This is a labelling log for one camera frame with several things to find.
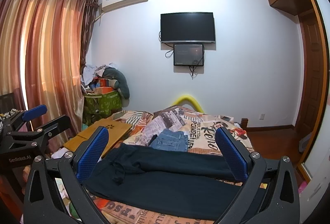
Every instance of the bed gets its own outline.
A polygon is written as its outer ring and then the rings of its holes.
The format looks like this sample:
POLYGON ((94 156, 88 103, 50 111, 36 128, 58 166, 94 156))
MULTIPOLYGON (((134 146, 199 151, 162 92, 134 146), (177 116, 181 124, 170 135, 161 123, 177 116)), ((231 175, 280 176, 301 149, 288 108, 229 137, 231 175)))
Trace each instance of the bed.
MULTIPOLYGON (((234 122, 233 117, 224 115, 211 116, 185 107, 172 106, 167 109, 149 113, 146 111, 117 112, 110 117, 112 120, 130 123, 131 130, 114 147, 121 143, 147 146, 152 134, 161 132, 164 127, 172 131, 183 131, 189 135, 188 152, 199 154, 222 155, 218 149, 214 134, 217 128, 226 127, 236 140, 241 141, 250 151, 253 147, 243 128, 247 126, 247 119, 242 119, 240 124, 234 122)), ((229 182, 241 186, 241 182, 229 182)), ((212 224, 211 220, 198 220, 164 215, 149 210, 143 210, 120 202, 111 201, 91 195, 100 211, 111 223, 118 224, 212 224)))

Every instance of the television screen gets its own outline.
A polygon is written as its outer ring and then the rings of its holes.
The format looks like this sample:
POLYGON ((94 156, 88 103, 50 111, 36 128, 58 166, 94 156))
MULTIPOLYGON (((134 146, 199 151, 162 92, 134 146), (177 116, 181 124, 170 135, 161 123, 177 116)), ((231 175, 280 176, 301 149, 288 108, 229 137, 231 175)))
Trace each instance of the television screen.
POLYGON ((174 44, 174 66, 204 66, 202 44, 174 44))
POLYGON ((213 13, 160 15, 161 42, 216 42, 213 13))

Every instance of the blue gripper pad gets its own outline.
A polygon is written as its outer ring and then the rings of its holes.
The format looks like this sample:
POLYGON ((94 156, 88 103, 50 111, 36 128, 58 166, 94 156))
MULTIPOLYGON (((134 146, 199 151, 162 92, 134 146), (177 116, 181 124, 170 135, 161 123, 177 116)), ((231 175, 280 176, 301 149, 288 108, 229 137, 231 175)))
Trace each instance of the blue gripper pad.
POLYGON ((245 182, 248 178, 248 173, 243 157, 221 128, 217 129, 215 139, 235 179, 245 182))
POLYGON ((22 116, 22 120, 24 122, 28 122, 28 121, 31 121, 35 118, 38 118, 40 117, 41 115, 44 115, 46 114, 47 112, 47 107, 46 105, 40 105, 40 106, 37 106, 35 108, 32 108, 30 110, 27 110, 23 116, 22 116))
POLYGON ((108 141, 109 132, 103 127, 78 162, 77 179, 80 183, 90 177, 108 141))

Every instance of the small black screen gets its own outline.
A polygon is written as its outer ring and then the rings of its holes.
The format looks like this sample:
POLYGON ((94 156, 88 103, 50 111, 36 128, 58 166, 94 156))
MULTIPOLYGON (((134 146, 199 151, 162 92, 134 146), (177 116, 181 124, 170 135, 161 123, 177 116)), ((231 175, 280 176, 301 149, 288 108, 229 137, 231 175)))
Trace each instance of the small black screen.
POLYGON ((213 13, 160 15, 162 42, 216 42, 213 13))
POLYGON ((175 44, 175 66, 204 66, 204 48, 202 44, 175 44))

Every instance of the yellow arch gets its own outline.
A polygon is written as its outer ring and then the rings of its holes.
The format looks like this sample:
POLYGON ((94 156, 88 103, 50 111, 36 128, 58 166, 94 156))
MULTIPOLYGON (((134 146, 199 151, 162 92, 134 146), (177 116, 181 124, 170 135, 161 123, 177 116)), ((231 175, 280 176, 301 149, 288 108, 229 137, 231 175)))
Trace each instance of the yellow arch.
POLYGON ((180 96, 176 101, 173 102, 172 106, 179 105, 184 100, 189 101, 194 106, 196 111, 198 111, 200 113, 204 113, 204 111, 202 110, 202 107, 199 105, 197 100, 188 94, 184 94, 184 95, 180 96))

